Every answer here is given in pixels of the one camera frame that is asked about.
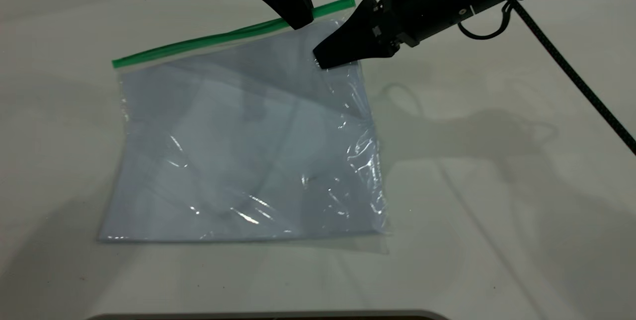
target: green zipper seal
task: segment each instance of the green zipper seal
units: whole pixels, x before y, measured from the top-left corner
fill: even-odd
[[[356,7],[355,0],[337,0],[332,3],[321,5],[312,10],[314,18],[326,16],[339,10]],[[200,37],[196,39],[189,39],[188,41],[168,44],[167,46],[154,48],[152,50],[143,51],[127,57],[113,60],[114,68],[121,68],[127,66],[133,66],[134,64],[150,62],[163,57],[169,57],[171,55],[183,53],[191,50],[198,50],[199,48],[205,48],[214,46],[214,44],[220,44],[237,39],[243,39],[248,37],[254,37],[257,35],[274,32],[276,30],[286,28],[289,25],[282,18],[273,19],[271,21],[259,23],[252,26],[246,26],[237,30],[233,30],[227,33],[208,35],[207,37]]]

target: table surface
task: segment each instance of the table surface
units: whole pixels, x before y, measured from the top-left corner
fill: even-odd
[[[636,133],[634,0],[523,4]],[[450,28],[363,62],[390,236],[103,244],[125,139],[110,61],[276,15],[259,0],[0,5],[3,320],[400,309],[452,320],[636,317],[636,158],[516,15],[492,41]],[[499,23],[493,8],[466,26]]]

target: black cable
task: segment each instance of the black cable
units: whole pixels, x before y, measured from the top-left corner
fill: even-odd
[[[616,135],[621,138],[623,143],[632,151],[634,155],[636,155],[636,140],[634,137],[627,131],[623,124],[618,121],[616,116],[612,114],[607,106],[598,98],[598,96],[588,87],[586,82],[579,76],[579,74],[570,66],[570,63],[559,53],[557,47],[550,42],[548,37],[543,33],[541,28],[536,24],[536,22],[530,17],[529,13],[521,6],[519,1],[517,0],[508,0],[507,3],[510,3],[512,8],[515,9],[519,17],[523,20],[523,22],[528,26],[530,31],[534,34],[534,36],[539,40],[539,42],[543,45],[543,47],[548,51],[550,56],[555,60],[559,67],[565,72],[565,74],[570,78],[570,80],[574,83],[574,85],[579,89],[579,91],[588,99],[588,101],[592,104],[594,109],[598,111],[598,114],[605,119],[607,124],[616,132]]]
[[[459,30],[461,30],[466,37],[477,39],[479,41],[485,41],[486,39],[492,39],[494,37],[497,37],[498,35],[503,33],[504,30],[506,30],[506,28],[508,27],[508,24],[510,24],[510,14],[512,13],[512,11],[513,11],[512,4],[510,3],[510,1],[507,1],[504,7],[501,8],[501,12],[503,12],[504,14],[501,20],[501,26],[494,33],[491,33],[488,35],[473,34],[462,25],[462,22],[457,23],[457,25],[459,26]]]

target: cable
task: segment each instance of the cable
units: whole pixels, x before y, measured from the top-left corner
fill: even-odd
[[[471,39],[477,39],[479,41],[485,41],[486,39],[492,39],[494,37],[497,37],[501,33],[503,33],[504,30],[506,30],[506,28],[508,27],[508,24],[510,24],[510,14],[513,11],[512,4],[510,3],[510,1],[506,2],[504,7],[501,8],[501,11],[504,14],[504,16],[503,16],[503,18],[501,20],[501,26],[499,27],[499,29],[497,31],[495,31],[494,33],[488,34],[488,35],[476,35],[476,34],[470,33],[470,31],[468,31],[462,25],[462,22],[457,23],[457,25],[459,26],[459,30],[462,31],[462,33],[466,37],[469,37]]]
[[[548,51],[550,56],[555,60],[559,67],[565,72],[565,74],[570,78],[570,80],[574,83],[574,85],[579,89],[579,91],[588,99],[588,101],[592,104],[594,109],[598,111],[598,114],[605,119],[607,124],[616,132],[616,135],[621,138],[623,143],[630,149],[630,151],[636,155],[636,140],[634,137],[627,131],[623,124],[618,121],[616,116],[612,114],[607,106],[598,98],[598,96],[588,87],[586,82],[579,76],[579,74],[570,66],[570,63],[561,55],[561,53],[557,50],[557,47],[550,42],[550,39],[543,33],[541,28],[536,24],[536,22],[530,17],[529,13],[522,7],[522,5],[517,0],[508,0],[506,4],[510,3],[512,8],[517,12],[519,17],[523,20],[523,22],[528,26],[530,31],[534,34],[534,36],[539,40],[539,42],[543,45],[543,47]]]

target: ziplock bag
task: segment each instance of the ziplock bag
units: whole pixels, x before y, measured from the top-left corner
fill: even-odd
[[[354,5],[318,7],[300,30],[277,19],[113,61],[127,139],[100,240],[382,232],[360,66],[323,71],[312,54]]]

